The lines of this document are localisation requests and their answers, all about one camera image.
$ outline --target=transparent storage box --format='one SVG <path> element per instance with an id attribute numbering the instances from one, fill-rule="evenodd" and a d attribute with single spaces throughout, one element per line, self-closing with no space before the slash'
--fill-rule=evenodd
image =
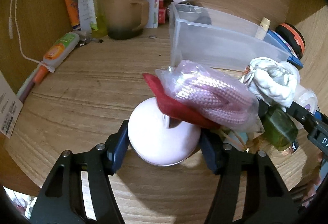
<path id="1" fill-rule="evenodd" d="M 187 59 L 212 68 L 243 71 L 253 58 L 286 61 L 289 53 L 260 27 L 234 15 L 178 4 L 170 5 L 171 66 Z"/>

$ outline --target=pink woven item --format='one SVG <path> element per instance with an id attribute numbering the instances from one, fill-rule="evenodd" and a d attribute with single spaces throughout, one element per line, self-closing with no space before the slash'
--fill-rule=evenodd
<path id="1" fill-rule="evenodd" d="M 156 73 L 168 96 L 230 129 L 252 131 L 259 103 L 237 79 L 189 60 L 181 61 L 173 72 Z"/>

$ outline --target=screw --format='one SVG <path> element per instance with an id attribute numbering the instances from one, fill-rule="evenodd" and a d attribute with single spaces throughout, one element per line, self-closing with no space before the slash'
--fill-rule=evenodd
<path id="1" fill-rule="evenodd" d="M 96 149 L 99 150 L 99 151 L 100 150 L 103 150 L 104 148 L 105 148 L 105 145 L 104 144 L 97 144 L 96 145 Z"/>
<path id="2" fill-rule="evenodd" d="M 223 149 L 229 151 L 232 149 L 232 146 L 230 144 L 224 144 Z"/>
<path id="3" fill-rule="evenodd" d="M 265 153 L 263 150 L 259 150 L 259 151 L 257 152 L 257 154 L 258 154 L 259 156 L 261 156 L 261 157 L 265 157 L 265 156 L 266 156 L 266 153 Z"/>
<path id="4" fill-rule="evenodd" d="M 71 154 L 71 152 L 69 150 L 65 150 L 63 153 L 62 153 L 62 156 L 63 157 L 67 157 Z"/>

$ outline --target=white cloth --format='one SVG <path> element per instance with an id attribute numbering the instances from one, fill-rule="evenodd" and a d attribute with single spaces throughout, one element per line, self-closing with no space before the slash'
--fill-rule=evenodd
<path id="1" fill-rule="evenodd" d="M 249 66 L 250 72 L 242 78 L 249 90 L 270 106 L 278 103 L 283 108 L 289 108 L 297 86 L 295 71 L 289 65 L 270 58 L 252 59 Z"/>

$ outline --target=red pouch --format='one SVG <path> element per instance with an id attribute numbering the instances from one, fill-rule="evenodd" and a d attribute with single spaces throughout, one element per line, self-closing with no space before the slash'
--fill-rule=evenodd
<path id="1" fill-rule="evenodd" d="M 144 73 L 142 76 L 156 96 L 158 108 L 163 114 L 207 129 L 220 128 L 220 124 L 205 118 L 193 108 L 166 95 L 162 83 L 157 76 L 149 73 Z"/>

